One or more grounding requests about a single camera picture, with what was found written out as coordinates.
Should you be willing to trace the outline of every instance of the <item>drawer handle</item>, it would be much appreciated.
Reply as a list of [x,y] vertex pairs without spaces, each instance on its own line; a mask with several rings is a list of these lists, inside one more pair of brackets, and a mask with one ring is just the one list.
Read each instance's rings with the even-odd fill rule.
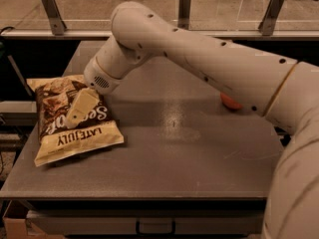
[[136,224],[136,232],[137,232],[137,234],[138,235],[143,235],[143,236],[145,236],[145,235],[174,235],[174,233],[175,233],[175,222],[174,221],[172,221],[171,222],[171,231],[170,232],[167,232],[167,233],[144,233],[144,232],[141,232],[141,230],[140,230],[140,225],[141,225],[141,223],[140,223],[140,221],[137,221],[137,224]]

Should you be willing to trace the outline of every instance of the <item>brown box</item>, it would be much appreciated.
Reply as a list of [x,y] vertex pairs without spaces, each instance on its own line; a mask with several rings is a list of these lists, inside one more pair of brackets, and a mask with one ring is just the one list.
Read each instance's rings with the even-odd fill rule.
[[17,201],[10,201],[3,215],[7,239],[65,239],[63,235],[48,235],[26,219],[28,209]]

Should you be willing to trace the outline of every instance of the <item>snack bag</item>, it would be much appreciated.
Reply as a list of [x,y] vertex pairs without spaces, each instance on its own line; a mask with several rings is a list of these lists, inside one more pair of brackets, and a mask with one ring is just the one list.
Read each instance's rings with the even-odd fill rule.
[[28,79],[36,94],[39,142],[36,166],[85,151],[123,143],[103,96],[76,128],[67,129],[66,116],[76,94],[87,86],[83,75],[53,79]]

